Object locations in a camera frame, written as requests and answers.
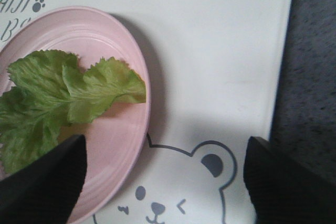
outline black object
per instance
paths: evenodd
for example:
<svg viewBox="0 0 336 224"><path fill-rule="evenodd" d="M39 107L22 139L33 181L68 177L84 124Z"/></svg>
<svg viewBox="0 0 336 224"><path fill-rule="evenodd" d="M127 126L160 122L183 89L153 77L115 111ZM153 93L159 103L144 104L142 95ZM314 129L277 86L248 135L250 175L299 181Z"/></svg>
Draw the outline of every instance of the black object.
<svg viewBox="0 0 336 224"><path fill-rule="evenodd" d="M336 188L260 137L249 139L244 182L258 224L336 223Z"/></svg>
<svg viewBox="0 0 336 224"><path fill-rule="evenodd" d="M74 135L0 182L0 224L65 224L86 171L86 140Z"/></svg>

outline paw print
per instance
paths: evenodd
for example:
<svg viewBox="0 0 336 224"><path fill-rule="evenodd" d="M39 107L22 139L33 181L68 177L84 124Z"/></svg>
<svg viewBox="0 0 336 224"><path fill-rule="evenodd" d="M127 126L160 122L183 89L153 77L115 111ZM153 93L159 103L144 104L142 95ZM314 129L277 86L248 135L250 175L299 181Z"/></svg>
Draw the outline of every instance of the paw print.
<svg viewBox="0 0 336 224"><path fill-rule="evenodd" d="M33 11L38 12L42 7L45 7L46 4L43 3L44 0L35 0L35 4L33 5Z"/></svg>

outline cartoon bear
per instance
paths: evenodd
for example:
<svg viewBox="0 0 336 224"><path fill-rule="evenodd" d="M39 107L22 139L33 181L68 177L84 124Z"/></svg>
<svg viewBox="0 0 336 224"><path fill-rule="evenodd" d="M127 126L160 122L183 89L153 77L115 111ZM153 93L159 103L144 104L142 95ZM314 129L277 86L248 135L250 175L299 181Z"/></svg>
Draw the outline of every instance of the cartoon bear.
<svg viewBox="0 0 336 224"><path fill-rule="evenodd" d="M236 174L236 158L221 142L187 152L148 135L121 190L83 224L225 224L224 189Z"/></svg>

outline pink plate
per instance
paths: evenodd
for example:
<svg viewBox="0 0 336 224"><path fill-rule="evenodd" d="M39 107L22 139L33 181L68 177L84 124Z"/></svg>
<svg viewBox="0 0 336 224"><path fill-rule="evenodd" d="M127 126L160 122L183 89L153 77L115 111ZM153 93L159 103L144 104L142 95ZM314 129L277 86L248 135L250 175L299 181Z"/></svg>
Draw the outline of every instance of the pink plate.
<svg viewBox="0 0 336 224"><path fill-rule="evenodd" d="M88 170L68 223L79 223L101 208L121 187L141 151L150 114L150 83L144 58L131 34L111 15L89 7L65 7L30 22L0 53L0 94L13 85L7 66L35 50L59 49L79 55L89 68L100 58L124 60L146 83L147 102L114 104L91 124L62 130L60 138L87 138Z"/></svg>

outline bear mouth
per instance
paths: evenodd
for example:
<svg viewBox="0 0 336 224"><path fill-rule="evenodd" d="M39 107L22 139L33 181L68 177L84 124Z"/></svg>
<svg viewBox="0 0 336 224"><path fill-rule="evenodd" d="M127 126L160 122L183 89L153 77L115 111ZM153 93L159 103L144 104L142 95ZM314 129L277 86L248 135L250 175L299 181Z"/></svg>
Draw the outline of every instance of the bear mouth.
<svg viewBox="0 0 336 224"><path fill-rule="evenodd" d="M150 224L164 224L164 222L158 222L157 221L158 216L159 215L155 215L153 220L151 220L148 216L146 216L146 221Z"/></svg>

